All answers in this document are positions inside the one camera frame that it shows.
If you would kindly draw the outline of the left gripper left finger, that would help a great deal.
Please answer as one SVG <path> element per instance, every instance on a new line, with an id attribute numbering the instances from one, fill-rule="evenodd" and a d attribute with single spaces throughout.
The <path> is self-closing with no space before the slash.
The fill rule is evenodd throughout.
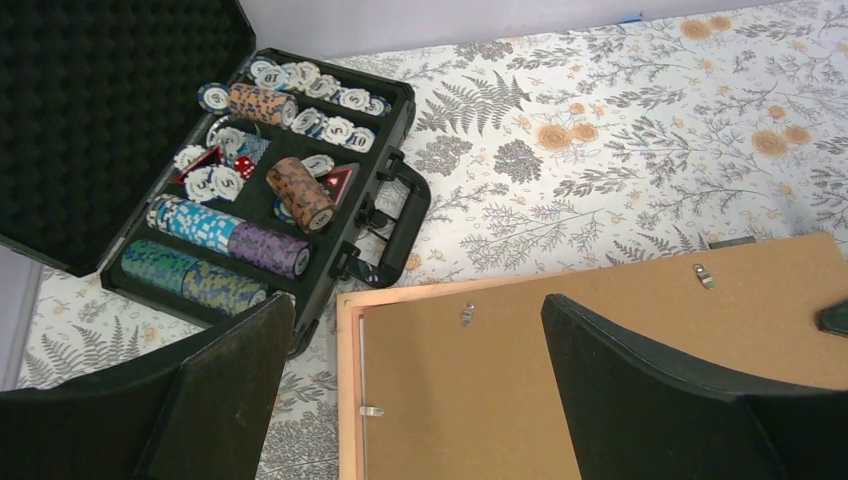
<path id="1" fill-rule="evenodd" d="M 5 479 L 251 479 L 293 331 L 277 294 L 50 389 L 1 395 Z"/>

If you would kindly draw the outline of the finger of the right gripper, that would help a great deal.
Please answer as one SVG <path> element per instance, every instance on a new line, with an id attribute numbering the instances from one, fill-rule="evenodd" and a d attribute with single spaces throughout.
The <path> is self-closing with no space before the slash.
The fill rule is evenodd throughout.
<path id="1" fill-rule="evenodd" d="M 848 336 L 848 301 L 827 307 L 816 313 L 816 327 L 825 333 Z"/>

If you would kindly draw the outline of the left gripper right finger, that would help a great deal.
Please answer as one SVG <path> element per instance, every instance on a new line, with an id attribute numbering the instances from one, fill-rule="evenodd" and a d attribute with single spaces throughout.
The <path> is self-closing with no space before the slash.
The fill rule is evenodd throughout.
<path id="1" fill-rule="evenodd" d="M 847 394 L 729 369 L 561 294 L 541 320 L 585 479 L 843 479 Z"/>

